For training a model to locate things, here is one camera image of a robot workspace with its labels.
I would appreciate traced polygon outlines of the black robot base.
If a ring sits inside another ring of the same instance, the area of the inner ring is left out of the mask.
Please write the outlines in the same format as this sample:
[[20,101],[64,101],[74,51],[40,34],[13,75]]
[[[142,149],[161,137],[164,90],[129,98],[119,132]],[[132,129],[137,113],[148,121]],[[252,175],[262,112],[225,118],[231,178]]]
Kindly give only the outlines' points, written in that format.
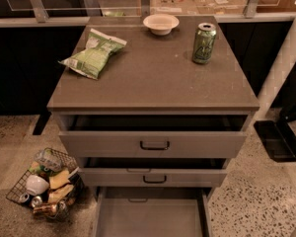
[[275,162],[296,162],[296,104],[283,108],[278,120],[258,120],[254,128]]

